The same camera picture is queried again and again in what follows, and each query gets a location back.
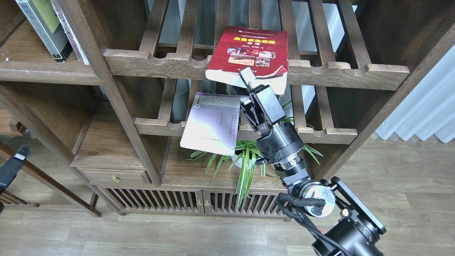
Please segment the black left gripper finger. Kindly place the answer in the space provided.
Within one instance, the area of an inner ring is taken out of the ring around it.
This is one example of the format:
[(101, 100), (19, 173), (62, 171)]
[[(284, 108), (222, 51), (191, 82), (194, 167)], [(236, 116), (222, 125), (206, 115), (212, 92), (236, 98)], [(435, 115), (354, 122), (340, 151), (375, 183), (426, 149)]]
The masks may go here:
[(20, 149), (0, 169), (0, 194), (2, 194), (11, 182), (16, 178), (18, 171), (25, 164), (26, 158), (31, 154), (32, 149), (22, 145)]

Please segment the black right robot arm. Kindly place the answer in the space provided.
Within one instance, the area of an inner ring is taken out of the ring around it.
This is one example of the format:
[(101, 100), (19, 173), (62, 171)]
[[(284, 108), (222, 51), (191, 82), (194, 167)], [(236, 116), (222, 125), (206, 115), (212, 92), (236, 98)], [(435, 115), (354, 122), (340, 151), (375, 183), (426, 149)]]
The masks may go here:
[(306, 228), (315, 238), (318, 256), (381, 256), (376, 247), (385, 226), (341, 181), (315, 181), (299, 153), (304, 143), (290, 122), (273, 90), (256, 78), (251, 68), (239, 72), (244, 88), (235, 88), (240, 109), (253, 131), (260, 159), (256, 164), (273, 165), (286, 193), (276, 204), (280, 211)]

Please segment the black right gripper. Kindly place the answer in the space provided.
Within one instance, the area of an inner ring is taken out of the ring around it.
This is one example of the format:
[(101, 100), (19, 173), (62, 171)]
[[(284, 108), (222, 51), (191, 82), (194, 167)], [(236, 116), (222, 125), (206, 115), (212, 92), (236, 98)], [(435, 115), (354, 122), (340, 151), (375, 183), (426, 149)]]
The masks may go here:
[(298, 153), (304, 143), (290, 122), (281, 123), (286, 114), (270, 86), (263, 86), (250, 66), (239, 72), (246, 89), (234, 87), (243, 115), (253, 131), (260, 131), (256, 145), (277, 171), (302, 171), (306, 162)]

